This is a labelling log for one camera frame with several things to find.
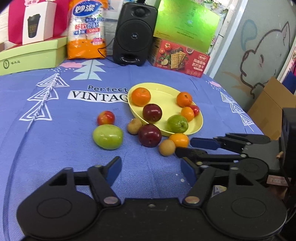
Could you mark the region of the green apple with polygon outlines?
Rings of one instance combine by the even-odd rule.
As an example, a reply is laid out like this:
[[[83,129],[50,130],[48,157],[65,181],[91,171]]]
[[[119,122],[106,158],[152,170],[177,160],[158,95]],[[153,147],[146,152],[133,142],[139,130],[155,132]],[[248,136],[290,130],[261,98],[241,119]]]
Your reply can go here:
[[[98,126],[92,133],[94,142],[106,150],[118,149],[123,143],[123,131],[121,128],[105,124]]]
[[[166,127],[172,133],[184,133],[187,131],[189,124],[184,116],[176,114],[167,120]]]

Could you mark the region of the orange tangerine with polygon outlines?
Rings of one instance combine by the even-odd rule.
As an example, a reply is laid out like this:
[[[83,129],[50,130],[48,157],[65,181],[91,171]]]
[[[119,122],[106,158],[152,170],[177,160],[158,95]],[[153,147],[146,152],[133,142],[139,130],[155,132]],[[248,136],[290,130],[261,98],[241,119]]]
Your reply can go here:
[[[176,147],[187,148],[189,145],[189,138],[183,133],[175,133],[170,135],[169,140],[172,140]]]
[[[194,111],[189,106],[182,108],[181,115],[187,120],[187,122],[192,121],[195,117]]]
[[[180,92],[176,98],[178,106],[184,108],[190,106],[193,102],[191,94],[188,92]]]

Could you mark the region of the red apple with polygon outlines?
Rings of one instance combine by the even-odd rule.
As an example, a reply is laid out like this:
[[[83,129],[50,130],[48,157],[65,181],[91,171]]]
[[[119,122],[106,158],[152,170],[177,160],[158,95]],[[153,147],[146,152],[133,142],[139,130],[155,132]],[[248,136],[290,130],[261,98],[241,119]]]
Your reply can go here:
[[[199,113],[200,113],[200,109],[199,109],[199,107],[197,106],[197,105],[190,105],[189,106],[191,109],[192,109],[192,111],[193,111],[193,113],[194,113],[194,117],[196,117],[196,116],[198,116],[199,115]]]

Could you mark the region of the dark red plum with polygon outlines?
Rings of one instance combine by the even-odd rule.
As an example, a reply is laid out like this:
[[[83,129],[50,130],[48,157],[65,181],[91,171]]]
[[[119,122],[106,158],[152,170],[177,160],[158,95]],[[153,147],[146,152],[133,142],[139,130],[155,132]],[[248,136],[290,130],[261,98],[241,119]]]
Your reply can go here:
[[[157,104],[147,104],[142,110],[143,119],[148,123],[156,123],[162,117],[162,110]]]
[[[162,134],[157,126],[149,123],[139,129],[138,139],[143,146],[154,148],[161,142]]]

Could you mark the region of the large orange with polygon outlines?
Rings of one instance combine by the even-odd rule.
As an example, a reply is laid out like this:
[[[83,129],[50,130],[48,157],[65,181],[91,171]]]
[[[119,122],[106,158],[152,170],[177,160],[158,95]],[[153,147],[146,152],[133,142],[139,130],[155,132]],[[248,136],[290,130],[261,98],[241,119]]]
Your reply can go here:
[[[145,106],[151,100],[151,93],[148,89],[139,87],[132,92],[132,102],[136,106]]]

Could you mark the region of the cardboard box on floor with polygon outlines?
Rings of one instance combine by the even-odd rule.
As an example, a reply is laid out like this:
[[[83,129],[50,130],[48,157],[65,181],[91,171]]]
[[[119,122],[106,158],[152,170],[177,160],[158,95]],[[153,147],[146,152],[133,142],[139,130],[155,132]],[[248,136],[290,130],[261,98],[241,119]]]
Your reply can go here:
[[[272,77],[248,111],[248,115],[264,135],[277,140],[281,135],[282,109],[295,107],[293,95]]]

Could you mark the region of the small brown kiwi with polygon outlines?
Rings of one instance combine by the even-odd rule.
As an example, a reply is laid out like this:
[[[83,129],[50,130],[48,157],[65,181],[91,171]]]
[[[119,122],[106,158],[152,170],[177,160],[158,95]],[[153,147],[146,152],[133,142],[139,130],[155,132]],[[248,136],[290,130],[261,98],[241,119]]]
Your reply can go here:
[[[142,122],[137,118],[133,118],[127,125],[127,131],[132,135],[137,135],[141,127]]]

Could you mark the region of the small red nectarine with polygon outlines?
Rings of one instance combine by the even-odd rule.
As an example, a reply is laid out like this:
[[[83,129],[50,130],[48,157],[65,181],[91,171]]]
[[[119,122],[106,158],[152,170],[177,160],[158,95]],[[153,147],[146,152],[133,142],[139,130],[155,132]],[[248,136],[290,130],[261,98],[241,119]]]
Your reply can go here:
[[[113,125],[115,123],[115,115],[108,110],[101,112],[97,117],[98,125]]]

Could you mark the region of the blue printed tablecloth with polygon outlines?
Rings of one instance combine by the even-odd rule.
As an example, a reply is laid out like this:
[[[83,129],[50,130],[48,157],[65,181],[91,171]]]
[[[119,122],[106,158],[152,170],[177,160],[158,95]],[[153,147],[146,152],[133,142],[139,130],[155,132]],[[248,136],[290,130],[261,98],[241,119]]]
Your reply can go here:
[[[189,184],[176,156],[163,157],[143,147],[126,131],[132,120],[127,92],[155,82],[191,94],[204,123],[197,137],[260,133],[247,113],[212,78],[195,78],[144,66],[120,66],[108,60],[66,61],[52,69],[1,77],[1,240],[21,240],[18,205],[61,169],[85,171],[115,156],[122,171],[113,185],[121,199],[183,197]],[[115,114],[123,144],[108,151],[92,138],[97,116]]]

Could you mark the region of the red cracker box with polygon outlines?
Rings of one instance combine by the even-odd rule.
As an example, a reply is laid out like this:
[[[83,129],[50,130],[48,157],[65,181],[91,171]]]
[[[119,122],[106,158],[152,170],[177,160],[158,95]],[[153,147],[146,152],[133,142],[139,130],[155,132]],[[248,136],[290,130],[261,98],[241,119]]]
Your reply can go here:
[[[154,38],[148,61],[152,66],[201,77],[210,56],[186,46]]]

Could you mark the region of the light green shoe box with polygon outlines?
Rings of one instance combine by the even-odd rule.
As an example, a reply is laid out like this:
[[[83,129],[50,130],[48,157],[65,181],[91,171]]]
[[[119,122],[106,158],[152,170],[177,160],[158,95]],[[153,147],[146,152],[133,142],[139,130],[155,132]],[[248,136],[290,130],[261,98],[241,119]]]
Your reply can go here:
[[[1,52],[1,75],[57,67],[67,57],[66,47],[66,37],[15,45]]]

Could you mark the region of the orange paper cup pack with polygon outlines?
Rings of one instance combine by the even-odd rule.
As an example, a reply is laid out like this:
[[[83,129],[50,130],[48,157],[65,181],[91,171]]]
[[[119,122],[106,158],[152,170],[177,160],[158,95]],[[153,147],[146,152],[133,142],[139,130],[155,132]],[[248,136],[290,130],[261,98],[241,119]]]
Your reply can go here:
[[[68,59],[106,57],[105,13],[108,1],[69,1]]]

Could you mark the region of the black speaker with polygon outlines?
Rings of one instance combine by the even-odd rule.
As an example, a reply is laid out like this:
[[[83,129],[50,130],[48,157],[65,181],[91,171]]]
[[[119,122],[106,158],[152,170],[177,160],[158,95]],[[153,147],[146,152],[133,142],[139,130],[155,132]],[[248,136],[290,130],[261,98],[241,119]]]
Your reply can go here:
[[[153,42],[158,10],[141,1],[122,6],[113,41],[113,61],[142,66]]]

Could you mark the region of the white cup box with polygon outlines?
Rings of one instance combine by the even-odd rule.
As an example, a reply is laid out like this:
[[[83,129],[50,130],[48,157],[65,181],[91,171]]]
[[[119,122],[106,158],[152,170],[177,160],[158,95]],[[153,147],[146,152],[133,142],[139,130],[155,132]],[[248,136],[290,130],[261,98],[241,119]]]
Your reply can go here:
[[[53,37],[57,4],[43,1],[25,8],[22,44],[41,42]]]

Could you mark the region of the pink paper bag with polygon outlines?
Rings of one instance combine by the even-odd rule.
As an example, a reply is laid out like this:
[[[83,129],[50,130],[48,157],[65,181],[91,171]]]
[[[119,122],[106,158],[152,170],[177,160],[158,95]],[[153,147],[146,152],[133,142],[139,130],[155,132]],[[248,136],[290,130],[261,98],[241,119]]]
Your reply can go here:
[[[22,42],[23,18],[25,14],[25,7],[30,4],[38,4],[44,1],[12,1],[9,5],[8,18],[8,37],[9,41],[14,44]],[[67,29],[67,15],[68,15],[68,0],[52,1],[57,4],[53,37],[58,37]]]

